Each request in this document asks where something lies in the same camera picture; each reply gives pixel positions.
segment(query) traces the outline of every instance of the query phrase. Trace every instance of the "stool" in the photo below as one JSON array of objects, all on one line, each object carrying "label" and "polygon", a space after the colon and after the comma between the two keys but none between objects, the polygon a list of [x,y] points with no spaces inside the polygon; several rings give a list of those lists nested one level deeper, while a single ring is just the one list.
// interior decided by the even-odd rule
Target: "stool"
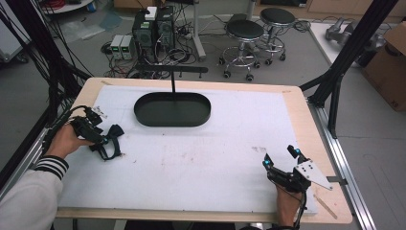
[{"label": "stool", "polygon": [[283,9],[268,8],[262,10],[259,17],[263,23],[270,26],[268,33],[262,37],[261,44],[257,44],[257,46],[262,50],[271,53],[271,58],[268,58],[265,61],[265,64],[272,64],[274,53],[277,52],[282,52],[280,60],[285,60],[286,49],[283,41],[278,38],[278,32],[280,29],[291,27],[296,20],[295,16],[289,11]]},{"label": "stool", "polygon": [[254,76],[251,74],[250,66],[254,65],[255,68],[259,68],[260,65],[257,57],[245,48],[245,44],[255,42],[263,36],[262,26],[245,19],[233,20],[227,24],[226,33],[229,37],[238,40],[239,45],[225,49],[219,59],[221,65],[227,63],[226,69],[224,70],[224,78],[228,79],[231,77],[231,73],[228,69],[230,65],[233,65],[236,67],[247,67],[248,74],[245,79],[252,81]]}]

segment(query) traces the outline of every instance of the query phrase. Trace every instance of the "human hand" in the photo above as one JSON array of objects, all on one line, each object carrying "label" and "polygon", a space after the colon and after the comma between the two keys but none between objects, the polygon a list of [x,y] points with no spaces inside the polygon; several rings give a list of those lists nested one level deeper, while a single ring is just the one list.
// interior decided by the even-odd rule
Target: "human hand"
[{"label": "human hand", "polygon": [[72,125],[64,125],[55,135],[45,155],[54,155],[64,159],[80,146],[92,146],[94,143],[79,139]]},{"label": "human hand", "polygon": [[276,185],[278,223],[279,226],[293,227],[294,218],[301,204],[302,193],[289,193],[283,187]]}]

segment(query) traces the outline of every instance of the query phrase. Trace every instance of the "black oval tray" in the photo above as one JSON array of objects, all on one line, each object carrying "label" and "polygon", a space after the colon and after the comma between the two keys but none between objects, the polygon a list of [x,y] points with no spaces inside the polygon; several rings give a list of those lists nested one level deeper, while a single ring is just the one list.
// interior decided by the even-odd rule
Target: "black oval tray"
[{"label": "black oval tray", "polygon": [[197,93],[149,93],[134,104],[137,120],[147,127],[198,127],[211,110],[210,101]]}]

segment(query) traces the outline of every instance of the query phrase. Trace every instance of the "white sleeve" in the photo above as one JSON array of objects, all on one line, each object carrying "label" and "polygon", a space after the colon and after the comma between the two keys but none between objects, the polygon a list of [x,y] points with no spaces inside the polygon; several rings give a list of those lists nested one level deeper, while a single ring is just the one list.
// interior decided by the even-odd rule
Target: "white sleeve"
[{"label": "white sleeve", "polygon": [[0,202],[0,229],[49,230],[68,168],[63,159],[45,156],[26,171]]}]

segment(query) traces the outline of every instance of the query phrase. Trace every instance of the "caster wheel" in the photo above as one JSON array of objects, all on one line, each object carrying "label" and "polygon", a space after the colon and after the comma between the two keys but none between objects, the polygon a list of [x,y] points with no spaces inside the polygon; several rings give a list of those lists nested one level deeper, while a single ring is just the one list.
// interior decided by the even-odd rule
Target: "caster wheel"
[{"label": "caster wheel", "polygon": [[272,64],[272,59],[267,59],[267,60],[265,61],[265,64],[266,64],[266,65],[271,65],[271,64]]},{"label": "caster wheel", "polygon": [[224,71],[223,76],[224,76],[224,78],[229,79],[231,77],[230,71]]},{"label": "caster wheel", "polygon": [[280,60],[286,60],[286,54],[281,54]]},{"label": "caster wheel", "polygon": [[245,79],[246,79],[247,81],[253,81],[254,76],[253,76],[253,75],[248,74],[248,75],[247,75],[247,77],[245,77]]},{"label": "caster wheel", "polygon": [[221,57],[221,58],[218,60],[218,63],[219,63],[220,65],[223,65],[225,62],[226,62],[226,61],[224,60],[223,57]]}]

